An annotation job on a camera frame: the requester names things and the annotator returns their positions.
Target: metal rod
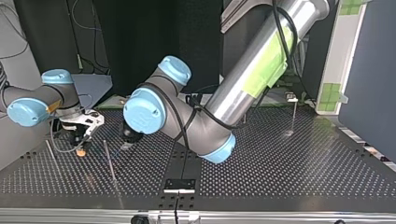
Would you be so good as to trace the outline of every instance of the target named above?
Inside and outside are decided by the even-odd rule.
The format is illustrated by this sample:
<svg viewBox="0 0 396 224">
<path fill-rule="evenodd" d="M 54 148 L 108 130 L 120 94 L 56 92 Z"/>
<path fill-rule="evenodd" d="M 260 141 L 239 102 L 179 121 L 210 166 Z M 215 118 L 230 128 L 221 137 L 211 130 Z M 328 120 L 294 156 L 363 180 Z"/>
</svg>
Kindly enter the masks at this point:
<svg viewBox="0 0 396 224">
<path fill-rule="evenodd" d="M 56 160 L 55 155 L 53 154 L 53 151 L 52 151 L 52 147 L 50 145 L 50 141 L 46 140 L 46 144 L 47 144 L 47 148 L 49 149 L 50 156 L 52 157 L 53 160 Z"/>
<path fill-rule="evenodd" d="M 111 158 L 110 158 L 110 152 L 108 151 L 108 146 L 107 146 L 107 141 L 106 140 L 103 140 L 103 146 L 105 148 L 105 152 L 106 152 L 106 155 L 107 155 L 108 166 L 110 167 L 111 175 L 113 177 L 113 180 L 117 181 L 116 175 L 114 174 L 113 162 L 111 161 Z"/>
</svg>

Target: robot end effector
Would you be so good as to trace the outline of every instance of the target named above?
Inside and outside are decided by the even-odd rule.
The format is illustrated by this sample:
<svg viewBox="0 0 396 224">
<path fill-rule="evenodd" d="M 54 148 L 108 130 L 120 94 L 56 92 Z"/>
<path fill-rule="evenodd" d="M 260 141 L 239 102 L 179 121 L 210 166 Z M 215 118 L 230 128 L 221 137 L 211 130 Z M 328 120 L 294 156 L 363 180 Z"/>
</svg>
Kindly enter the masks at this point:
<svg viewBox="0 0 396 224">
<path fill-rule="evenodd" d="M 11 120 L 23 127 L 33 127 L 44 120 L 59 118 L 63 127 L 71 133 L 70 144 L 84 147 L 99 126 L 105 123 L 104 117 L 81 107 L 74 81 L 66 70 L 45 72 L 42 82 L 43 85 L 33 91 L 3 85 L 0 111 L 7 112 Z"/>
</svg>

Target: black wall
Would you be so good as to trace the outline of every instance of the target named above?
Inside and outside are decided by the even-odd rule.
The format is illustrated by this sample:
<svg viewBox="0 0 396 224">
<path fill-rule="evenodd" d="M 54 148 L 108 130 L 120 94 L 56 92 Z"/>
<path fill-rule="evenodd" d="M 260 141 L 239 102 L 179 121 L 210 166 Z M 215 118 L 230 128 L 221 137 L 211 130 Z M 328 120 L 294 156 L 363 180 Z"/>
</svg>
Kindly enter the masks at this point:
<svg viewBox="0 0 396 224">
<path fill-rule="evenodd" d="M 105 68 L 93 58 L 93 30 L 76 26 L 69 18 L 69 11 L 76 0 L 15 0 L 21 26 L 26 33 L 40 72 L 53 68 L 64 68 L 71 73 L 103 74 Z M 79 0 L 75 10 L 76 20 L 93 27 L 92 1 Z M 107 67 L 105 47 L 101 32 L 97 32 L 96 55 L 99 64 Z M 78 57 L 91 61 L 98 69 L 83 62 L 78 68 Z"/>
<path fill-rule="evenodd" d="M 166 55 L 181 58 L 192 71 L 184 92 L 219 83 L 220 0 L 94 3 L 118 94 L 130 94 Z"/>
</svg>

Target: black curtain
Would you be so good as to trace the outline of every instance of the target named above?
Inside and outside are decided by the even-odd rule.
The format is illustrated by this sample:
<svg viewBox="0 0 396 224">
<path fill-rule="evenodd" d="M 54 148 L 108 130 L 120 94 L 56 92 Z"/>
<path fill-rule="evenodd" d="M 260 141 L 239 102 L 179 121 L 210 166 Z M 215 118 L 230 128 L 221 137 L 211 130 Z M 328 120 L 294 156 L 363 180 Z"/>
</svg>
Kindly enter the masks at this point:
<svg viewBox="0 0 396 224">
<path fill-rule="evenodd" d="M 185 61 L 192 79 L 184 92 L 219 83 L 220 0 L 94 0 L 113 90 L 131 94 L 165 55 Z"/>
</svg>

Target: black cable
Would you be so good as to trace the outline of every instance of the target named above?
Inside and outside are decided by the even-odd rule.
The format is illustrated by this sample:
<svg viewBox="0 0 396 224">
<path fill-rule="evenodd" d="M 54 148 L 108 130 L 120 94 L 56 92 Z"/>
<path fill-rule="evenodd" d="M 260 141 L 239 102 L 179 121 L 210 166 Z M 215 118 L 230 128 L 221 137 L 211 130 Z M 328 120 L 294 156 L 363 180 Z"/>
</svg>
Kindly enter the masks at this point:
<svg viewBox="0 0 396 224">
<path fill-rule="evenodd" d="M 274 17 L 275 17 L 275 22 L 276 22 L 276 28 L 279 32 L 280 40 L 282 43 L 282 48 L 285 51 L 286 54 L 286 61 L 288 66 L 293 69 L 296 72 L 297 77 L 300 79 L 300 82 L 304 88 L 304 91 L 306 92 L 306 95 L 310 98 L 312 103 L 316 106 L 316 103 L 314 102 L 314 98 L 312 98 L 308 91 L 306 90 L 306 87 L 303 83 L 303 79 L 301 78 L 301 73 L 297 68 L 297 64 L 295 62 L 295 57 L 294 53 L 295 50 L 297 49 L 297 39 L 298 39 L 298 33 L 297 33 L 297 28 L 294 24 L 293 19 L 290 17 L 287 11 L 285 11 L 283 8 L 277 6 L 276 0 L 272 0 L 273 3 L 273 11 L 274 11 Z M 286 19 L 286 21 L 290 25 L 291 32 L 293 34 L 293 44 L 291 46 L 291 52 L 289 52 L 288 44 L 286 42 L 285 34 L 283 33 L 283 28 L 280 23 L 280 18 L 279 18 L 279 13 Z"/>
<path fill-rule="evenodd" d="M 79 46 L 78 46 L 78 42 L 77 42 L 77 36 L 76 36 L 76 31 L 75 31 L 75 28 L 74 28 L 74 23 L 73 23 L 73 19 L 72 19 L 72 16 L 71 16 L 71 11 L 70 11 L 70 6 L 69 6 L 69 0 L 66 0 L 66 7 L 67 7 L 67 14 L 68 14 L 68 16 L 69 16 L 69 21 L 70 21 L 70 25 L 72 26 L 72 34 L 73 34 L 73 38 L 74 38 L 74 41 L 75 41 L 75 48 L 76 48 L 76 52 L 77 52 L 77 55 L 78 55 L 78 59 L 81 61 L 81 58 L 80 58 L 80 52 L 79 52 Z M 82 73 L 82 71 L 84 70 L 84 68 L 80 68 L 79 69 L 79 73 Z"/>
<path fill-rule="evenodd" d="M 90 60 L 88 60 L 88 59 L 86 59 L 86 58 L 81 56 L 79 45 L 78 45 L 78 39 L 77 39 L 76 31 L 75 31 L 75 26 L 74 26 L 73 19 L 72 19 L 72 13 L 71 13 L 70 6 L 69 6 L 69 0 L 66 0 L 66 7 L 67 7 L 67 13 L 68 13 L 68 16 L 69 16 L 69 20 L 70 20 L 70 25 L 72 27 L 72 34 L 73 34 L 73 38 L 74 38 L 74 41 L 75 41 L 75 47 L 76 47 L 76 52 L 77 52 L 78 57 L 80 58 L 81 62 L 85 62 L 85 63 L 87 63 L 88 65 L 90 65 L 92 67 L 92 73 L 95 73 L 95 69 L 96 69 L 99 72 L 105 74 L 106 73 L 105 71 L 103 71 L 102 69 L 100 69 L 97 66 L 95 66 L 93 64 L 93 62 L 91 62 Z M 83 68 L 79 69 L 79 73 L 82 73 L 83 70 L 84 70 Z"/>
<path fill-rule="evenodd" d="M 189 140 L 188 140 L 188 137 L 187 137 L 186 130 L 184 129 L 183 121 L 181 120 L 181 116 L 178 113 L 176 106 L 173 104 L 173 102 L 169 98 L 169 96 L 166 95 L 166 93 L 163 90 L 161 90 L 161 88 L 159 88 L 157 85 L 155 85 L 153 83 L 143 82 L 143 83 L 139 84 L 136 88 L 140 88 L 142 86 L 149 86 L 152 89 L 154 89 L 155 91 L 157 91 L 163 97 L 163 99 L 165 99 L 165 101 L 171 106 L 171 108 L 172 108 L 172 110 L 175 113 L 175 116 L 177 118 L 177 123 L 179 125 L 179 128 L 180 128 L 180 130 L 181 130 L 181 132 L 183 134 L 184 146 L 186 147 L 186 149 L 190 149 Z"/>
<path fill-rule="evenodd" d="M 9 58 L 13 58 L 13 57 L 20 56 L 21 54 L 23 54 L 23 53 L 27 50 L 28 47 L 29 47 L 29 44 L 26 42 L 26 45 L 25 45 L 25 47 L 23 48 L 22 51 L 20 51 L 20 52 L 18 52 L 18 53 L 15 53 L 15 54 L 13 54 L 13 55 L 1 57 L 0 60 L 9 59 Z"/>
</svg>

